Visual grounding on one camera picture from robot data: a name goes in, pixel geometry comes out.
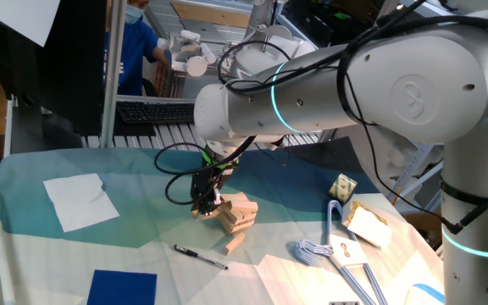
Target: person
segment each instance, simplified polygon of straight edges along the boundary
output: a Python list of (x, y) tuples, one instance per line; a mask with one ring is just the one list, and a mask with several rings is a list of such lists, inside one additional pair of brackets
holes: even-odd
[[(164, 50), (158, 47), (158, 37), (153, 33), (152, 28), (141, 20), (149, 3), (150, 0), (127, 1), (119, 69), (118, 94), (120, 95), (142, 95), (142, 57), (146, 57), (150, 63), (159, 61), (163, 66), (170, 67), (169, 61), (164, 56)], [(108, 49), (110, 0), (107, 5), (107, 16), (106, 50)]]

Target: table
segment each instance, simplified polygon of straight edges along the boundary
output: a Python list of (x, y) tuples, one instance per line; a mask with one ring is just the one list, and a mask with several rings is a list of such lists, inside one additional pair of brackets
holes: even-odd
[[(95, 269), (158, 275), (156, 304), (327, 304), (357, 297), (326, 259), (307, 267), (291, 254), (301, 239), (325, 243), (328, 186), (340, 173), (299, 158), (282, 167), (261, 152), (246, 152), (223, 192), (244, 191), (257, 201), (256, 224), (229, 257), (230, 240), (217, 219), (196, 222), (188, 207), (164, 198), (171, 178), (152, 166), (155, 149), (72, 149), (15, 154), (0, 168), (0, 274), (7, 304), (86, 304)], [(286, 152), (273, 157), (287, 158)], [(163, 166), (189, 169), (199, 152), (170, 151)], [(43, 180), (98, 173), (119, 211), (117, 219), (63, 233)], [(385, 250), (361, 241), (390, 304), (403, 304), (408, 288), (441, 290), (441, 260), (417, 231), (377, 192), (362, 172), (355, 200), (393, 229)], [(186, 194), (189, 180), (175, 184)], [(335, 224), (335, 234), (345, 229)], [(172, 244), (227, 263), (223, 271), (171, 249)], [(372, 292), (362, 270), (355, 276)]]

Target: blue notebook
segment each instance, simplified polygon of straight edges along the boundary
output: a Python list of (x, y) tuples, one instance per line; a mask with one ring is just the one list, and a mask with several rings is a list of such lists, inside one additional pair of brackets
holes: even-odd
[(95, 270), (87, 305), (153, 305), (156, 274)]

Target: monitor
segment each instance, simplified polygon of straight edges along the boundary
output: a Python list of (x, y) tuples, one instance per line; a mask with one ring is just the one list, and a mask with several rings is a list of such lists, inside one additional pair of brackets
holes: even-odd
[(0, 22), (0, 82), (19, 104), (12, 153), (81, 147), (74, 130), (100, 133), (106, 5), (61, 0), (44, 47)]

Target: blue shirt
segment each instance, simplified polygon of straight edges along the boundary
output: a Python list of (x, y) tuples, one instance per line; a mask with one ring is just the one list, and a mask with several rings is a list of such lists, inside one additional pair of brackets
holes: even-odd
[[(108, 49), (108, 33), (106, 37), (105, 50)], [(142, 95), (142, 57), (153, 63), (155, 59), (152, 58), (152, 52), (157, 46), (158, 37), (142, 20), (132, 25), (125, 24), (118, 94)]]

